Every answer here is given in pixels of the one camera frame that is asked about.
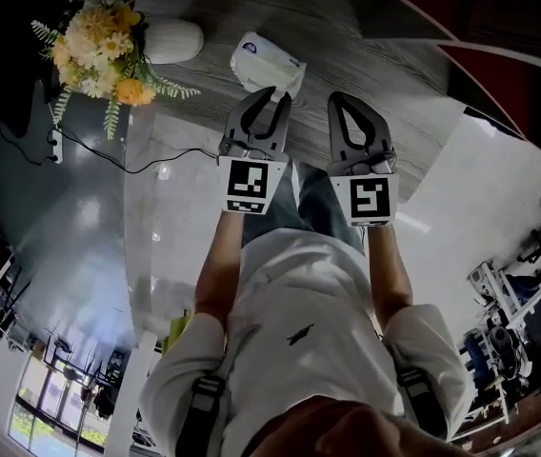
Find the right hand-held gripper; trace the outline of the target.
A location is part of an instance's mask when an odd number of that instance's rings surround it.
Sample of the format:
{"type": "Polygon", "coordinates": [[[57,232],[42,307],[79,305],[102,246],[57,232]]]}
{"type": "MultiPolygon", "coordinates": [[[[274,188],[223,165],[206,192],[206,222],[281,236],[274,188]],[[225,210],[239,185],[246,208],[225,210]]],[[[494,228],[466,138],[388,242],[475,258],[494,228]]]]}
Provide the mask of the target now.
{"type": "Polygon", "coordinates": [[[390,225],[397,211],[399,176],[387,121],[353,95],[328,99],[331,162],[327,173],[350,227],[390,225]]]}

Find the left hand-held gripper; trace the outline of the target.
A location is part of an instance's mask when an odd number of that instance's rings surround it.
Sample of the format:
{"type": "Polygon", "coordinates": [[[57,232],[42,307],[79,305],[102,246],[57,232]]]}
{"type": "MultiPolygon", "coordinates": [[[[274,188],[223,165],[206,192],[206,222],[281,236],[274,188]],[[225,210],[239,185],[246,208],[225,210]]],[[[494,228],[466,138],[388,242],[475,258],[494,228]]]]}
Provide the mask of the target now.
{"type": "Polygon", "coordinates": [[[264,215],[284,174],[292,102],[288,92],[279,100],[268,130],[250,134],[275,90],[272,86],[250,93],[229,113],[217,157],[223,211],[264,215]]]}

